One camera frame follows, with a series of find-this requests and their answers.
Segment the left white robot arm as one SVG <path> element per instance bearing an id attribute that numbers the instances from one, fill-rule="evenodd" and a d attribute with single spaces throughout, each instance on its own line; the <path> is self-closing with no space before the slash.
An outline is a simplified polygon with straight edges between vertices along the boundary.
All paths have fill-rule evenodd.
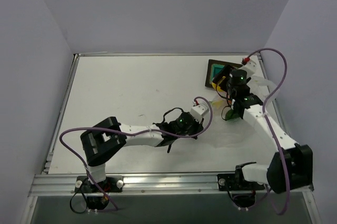
<path id="1" fill-rule="evenodd" d="M 87 170 L 90 174 L 87 186 L 94 192 L 100 192 L 106 187 L 106 162 L 122 147 L 129 146 L 168 146 L 182 136 L 197 138 L 203 130 L 204 116 L 195 112 L 181 112 L 180 116 L 171 122 L 155 123 L 150 126 L 131 126 L 121 124 L 116 117 L 108 117 L 96 125 L 97 128 L 107 128 L 120 133 L 87 130 L 81 134 L 83 150 L 87 160 Z"/>

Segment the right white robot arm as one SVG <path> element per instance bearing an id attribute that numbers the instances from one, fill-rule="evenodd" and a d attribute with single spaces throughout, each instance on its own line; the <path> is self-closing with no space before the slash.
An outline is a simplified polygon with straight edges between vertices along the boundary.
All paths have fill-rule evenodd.
<path id="1" fill-rule="evenodd" d="M 312 149 L 298 144 L 266 112 L 263 101 L 248 86 L 253 73 L 247 66 L 226 65 L 212 81 L 215 90 L 226 93 L 231 109 L 225 120 L 240 117 L 246 121 L 272 153 L 268 165 L 255 161 L 237 165 L 235 185 L 242 189 L 251 183 L 268 185 L 277 194 L 312 185 Z"/>

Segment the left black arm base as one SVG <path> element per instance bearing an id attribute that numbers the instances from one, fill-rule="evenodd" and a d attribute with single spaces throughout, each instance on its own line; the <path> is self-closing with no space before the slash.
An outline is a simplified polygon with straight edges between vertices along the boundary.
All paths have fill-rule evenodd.
<path id="1" fill-rule="evenodd" d="M 98 186 L 108 195 L 110 193 L 120 193 L 123 191 L 124 181 L 122 176 L 106 177 L 105 180 L 97 182 Z M 101 195 L 94 196 L 95 193 L 101 193 L 101 190 L 93 184 L 86 176 L 78 176 L 75 183 L 75 189 L 72 198 L 70 199 L 70 209 L 74 213 L 84 212 L 110 212 L 118 211 L 119 207 L 112 202 L 109 196 Z M 72 204 L 73 198 L 76 195 L 81 195 L 84 200 L 84 210 L 77 211 Z"/>

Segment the yellow fake pear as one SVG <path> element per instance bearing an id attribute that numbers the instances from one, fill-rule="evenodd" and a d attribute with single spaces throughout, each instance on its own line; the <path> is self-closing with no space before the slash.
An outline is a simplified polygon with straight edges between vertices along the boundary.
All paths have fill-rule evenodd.
<path id="1" fill-rule="evenodd" d="M 216 75 L 212 80 L 212 87 L 216 91 L 227 92 L 227 78 L 221 78 L 220 75 Z"/>

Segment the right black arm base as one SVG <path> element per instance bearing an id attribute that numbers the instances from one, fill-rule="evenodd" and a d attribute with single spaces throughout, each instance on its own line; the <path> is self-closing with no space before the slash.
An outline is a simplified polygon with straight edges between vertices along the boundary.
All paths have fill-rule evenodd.
<path id="1" fill-rule="evenodd" d="M 248 211 L 258 203 L 256 193 L 264 191 L 264 186 L 256 182 L 237 179 L 234 173 L 217 174 L 219 191 L 227 193 L 233 206 L 241 211 Z"/>

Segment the clear plastic bag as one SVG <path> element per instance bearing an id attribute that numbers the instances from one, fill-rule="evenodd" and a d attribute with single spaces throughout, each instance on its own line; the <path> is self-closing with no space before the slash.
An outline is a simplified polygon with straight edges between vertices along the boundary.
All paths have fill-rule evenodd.
<path id="1" fill-rule="evenodd" d="M 215 133 L 219 140 L 214 144 L 215 148 L 234 147 L 239 143 L 245 141 L 250 133 L 244 133 L 241 126 L 240 118 L 232 120 L 224 120 L 226 112 L 231 109 L 231 101 L 227 98 L 221 98 L 218 94 L 210 102 L 212 105 L 214 116 L 216 117 L 214 125 L 211 127 L 211 131 Z"/>

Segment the green fake lime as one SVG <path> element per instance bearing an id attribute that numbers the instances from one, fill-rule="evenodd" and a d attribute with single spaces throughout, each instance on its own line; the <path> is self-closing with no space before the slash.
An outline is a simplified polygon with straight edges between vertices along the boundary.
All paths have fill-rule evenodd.
<path id="1" fill-rule="evenodd" d="M 229 109 L 225 114 L 224 120 L 228 121 L 237 118 L 240 118 L 240 115 L 236 113 L 234 110 Z"/>

